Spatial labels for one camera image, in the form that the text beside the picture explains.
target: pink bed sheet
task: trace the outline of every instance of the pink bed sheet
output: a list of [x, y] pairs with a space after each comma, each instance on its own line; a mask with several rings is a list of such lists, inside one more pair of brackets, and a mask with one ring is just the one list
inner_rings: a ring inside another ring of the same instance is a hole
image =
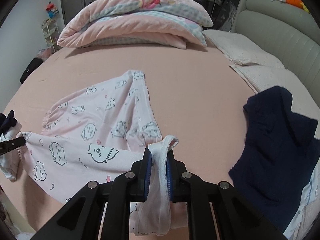
[[[139, 69], [146, 75], [161, 133], [179, 138], [175, 158], [203, 180], [232, 182], [228, 171], [241, 156], [246, 135], [243, 105], [254, 93], [229, 64], [210, 42], [207, 48], [189, 44], [186, 50], [160, 45], [64, 48], [28, 77], [4, 113], [14, 110], [24, 131], [40, 133], [45, 112], [59, 99]], [[1, 173], [0, 185], [38, 230], [62, 204], [47, 195], [22, 165], [17, 177], [11, 182]], [[188, 239], [188, 229], [171, 230], [163, 239], [178, 236]]]

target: gray leather headboard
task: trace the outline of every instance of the gray leather headboard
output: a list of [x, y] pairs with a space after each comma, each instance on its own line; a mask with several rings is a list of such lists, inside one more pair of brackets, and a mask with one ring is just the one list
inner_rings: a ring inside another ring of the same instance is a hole
[[320, 107], [320, 29], [298, 7], [271, 0], [241, 0], [231, 32], [276, 56]]

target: metal screw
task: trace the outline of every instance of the metal screw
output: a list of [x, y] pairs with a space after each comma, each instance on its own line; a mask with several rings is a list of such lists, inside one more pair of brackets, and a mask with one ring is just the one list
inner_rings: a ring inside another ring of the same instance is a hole
[[136, 174], [134, 174], [134, 172], [132, 172], [132, 171], [129, 171], [129, 172], [127, 172], [127, 173], [125, 174], [125, 177], [126, 177], [127, 179], [132, 179], [132, 178], [134, 178], [134, 176], [136, 176]]
[[96, 181], [90, 181], [88, 183], [88, 188], [95, 188], [97, 187], [98, 183]]
[[191, 176], [192, 176], [192, 174], [191, 174], [190, 172], [187, 172], [187, 171], [186, 171], [186, 172], [182, 173], [181, 176], [182, 176], [183, 178], [185, 178], [185, 179], [190, 179]]
[[223, 181], [220, 183], [220, 187], [223, 188], [223, 189], [227, 189], [230, 187], [230, 184], [226, 181]]

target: carrot plush toy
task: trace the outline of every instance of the carrot plush toy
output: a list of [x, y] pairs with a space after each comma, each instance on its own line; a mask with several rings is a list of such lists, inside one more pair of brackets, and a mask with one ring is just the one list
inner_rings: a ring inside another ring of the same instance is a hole
[[300, 9], [305, 10], [306, 12], [310, 13], [307, 7], [301, 0], [285, 0], [286, 3], [299, 7]]

